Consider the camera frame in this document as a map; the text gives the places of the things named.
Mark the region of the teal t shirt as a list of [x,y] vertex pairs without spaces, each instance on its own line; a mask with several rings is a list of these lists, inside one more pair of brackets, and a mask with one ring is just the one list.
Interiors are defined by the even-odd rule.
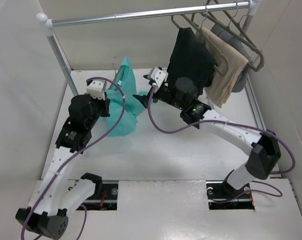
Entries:
[[137,91],[136,80],[129,57],[125,57],[116,74],[114,83],[119,86],[125,95],[126,105],[123,107],[123,98],[120,90],[111,85],[106,91],[109,104],[110,116],[105,119],[107,129],[111,129],[116,123],[116,127],[108,134],[109,137],[124,137],[135,131],[138,123],[137,117],[145,110],[145,107],[136,99],[134,95],[146,95],[147,92]]

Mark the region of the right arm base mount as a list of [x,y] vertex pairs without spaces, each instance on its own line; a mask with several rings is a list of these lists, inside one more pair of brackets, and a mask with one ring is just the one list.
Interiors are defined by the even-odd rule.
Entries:
[[246,184],[241,189],[231,188],[223,181],[206,181],[209,210],[254,210],[250,185]]

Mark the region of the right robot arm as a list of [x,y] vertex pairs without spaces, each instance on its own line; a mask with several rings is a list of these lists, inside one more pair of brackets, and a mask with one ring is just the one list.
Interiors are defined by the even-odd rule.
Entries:
[[236,124],[216,112],[210,105],[198,100],[199,89],[191,79],[179,77],[172,86],[168,85],[167,73],[160,68],[151,69],[144,78],[151,89],[148,94],[134,95],[141,104],[150,109],[151,103],[162,101],[179,109],[181,119],[190,126],[212,133],[239,148],[248,160],[232,170],[220,184],[225,198],[233,198],[254,180],[265,180],[281,157],[279,141],[271,131],[253,129]]

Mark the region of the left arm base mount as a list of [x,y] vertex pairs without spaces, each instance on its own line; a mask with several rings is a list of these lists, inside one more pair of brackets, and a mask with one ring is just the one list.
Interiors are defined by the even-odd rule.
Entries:
[[117,210],[119,181],[104,180],[100,194],[94,193],[82,204],[89,211]]

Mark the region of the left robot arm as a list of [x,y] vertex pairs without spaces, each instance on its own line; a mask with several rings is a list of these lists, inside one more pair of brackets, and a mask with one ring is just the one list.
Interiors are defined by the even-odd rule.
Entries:
[[85,93],[71,99],[69,116],[55,142],[49,169],[28,206],[19,208],[15,215],[24,230],[58,240],[65,233],[69,215],[89,197],[102,194],[102,177],[92,173],[82,175],[71,190],[66,187],[76,164],[74,155],[83,153],[97,120],[109,116],[109,104],[105,95],[94,97]]

